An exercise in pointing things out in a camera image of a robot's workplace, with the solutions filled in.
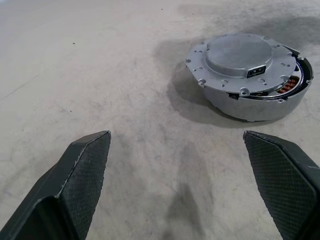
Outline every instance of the raised circular cap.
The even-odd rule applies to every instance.
[[[248,70],[271,63],[271,46],[252,35],[228,34],[207,44],[206,62],[215,72],[246,77]]]

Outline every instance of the circular metal cover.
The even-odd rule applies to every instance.
[[[233,33],[196,45],[186,65],[202,87],[245,97],[283,85],[294,72],[296,59],[269,37]],[[250,70],[259,67],[265,67],[263,74],[247,77]]]

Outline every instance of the silver metal housing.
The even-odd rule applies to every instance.
[[[310,87],[313,70],[299,54],[268,36],[233,33],[193,47],[186,66],[222,112],[266,121],[293,111]]]

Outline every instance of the gray concrete surface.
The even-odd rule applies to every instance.
[[[0,2],[0,227],[70,142],[110,130],[88,240],[281,239],[242,135],[288,139],[320,164],[318,0]],[[308,56],[316,78],[293,113],[248,123],[210,107],[184,58],[229,32]]]

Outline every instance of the concrete floor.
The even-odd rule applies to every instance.
[[[320,165],[318,0],[0,2],[1,228],[70,142],[110,130],[88,240],[281,239],[242,135],[288,139]],[[304,52],[316,78],[294,112],[248,123],[210,108],[184,59],[229,32]]]

